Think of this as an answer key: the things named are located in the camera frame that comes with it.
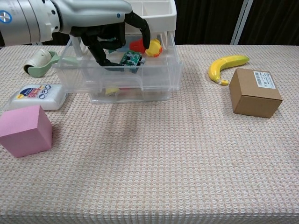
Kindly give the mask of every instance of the barcode label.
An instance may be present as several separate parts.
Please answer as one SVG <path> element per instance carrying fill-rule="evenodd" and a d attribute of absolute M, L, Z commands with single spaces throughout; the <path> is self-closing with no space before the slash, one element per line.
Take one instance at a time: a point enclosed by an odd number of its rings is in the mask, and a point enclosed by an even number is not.
<path fill-rule="evenodd" d="M 258 87 L 276 89 L 270 73 L 254 71 L 254 76 Z"/>

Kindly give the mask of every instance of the dark background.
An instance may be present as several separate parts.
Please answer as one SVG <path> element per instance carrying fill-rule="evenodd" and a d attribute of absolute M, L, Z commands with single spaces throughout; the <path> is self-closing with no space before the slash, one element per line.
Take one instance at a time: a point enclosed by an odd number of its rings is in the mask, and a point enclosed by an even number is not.
<path fill-rule="evenodd" d="M 175 0 L 180 44 L 230 44 L 243 0 Z M 54 34 L 45 45 L 66 45 Z M 299 45 L 299 0 L 254 0 L 239 44 Z"/>

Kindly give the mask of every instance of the brown cardboard box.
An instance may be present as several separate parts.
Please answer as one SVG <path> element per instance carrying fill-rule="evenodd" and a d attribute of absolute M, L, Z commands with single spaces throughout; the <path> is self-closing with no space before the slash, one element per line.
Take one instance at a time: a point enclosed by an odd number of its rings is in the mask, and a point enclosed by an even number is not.
<path fill-rule="evenodd" d="M 234 113 L 270 118 L 282 103 L 268 71 L 236 69 L 229 84 Z"/>

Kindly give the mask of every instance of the table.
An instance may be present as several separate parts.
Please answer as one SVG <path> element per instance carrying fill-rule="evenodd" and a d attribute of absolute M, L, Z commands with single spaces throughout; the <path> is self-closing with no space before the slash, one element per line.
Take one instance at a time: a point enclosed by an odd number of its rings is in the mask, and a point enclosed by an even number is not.
<path fill-rule="evenodd" d="M 0 104 L 25 84 L 59 83 L 22 66 L 39 49 L 0 51 Z M 178 46 L 182 88 L 164 102 L 92 105 L 70 94 L 50 151 L 0 147 L 0 222 L 296 223 L 299 219 L 299 46 Z M 272 73 L 283 103 L 271 119 L 234 114 L 210 63 L 245 54 Z M 231 79 L 235 68 L 222 72 Z"/>

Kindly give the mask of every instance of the robotic arm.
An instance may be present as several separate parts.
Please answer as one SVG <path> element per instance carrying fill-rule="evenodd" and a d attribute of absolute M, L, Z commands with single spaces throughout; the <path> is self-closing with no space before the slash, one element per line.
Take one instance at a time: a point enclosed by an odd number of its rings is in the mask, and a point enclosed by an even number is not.
<path fill-rule="evenodd" d="M 104 49 L 126 44 L 125 22 L 140 29 L 148 49 L 149 26 L 124 0 L 0 0 L 0 48 L 49 41 L 61 32 L 81 37 L 99 65 L 121 66 Z"/>

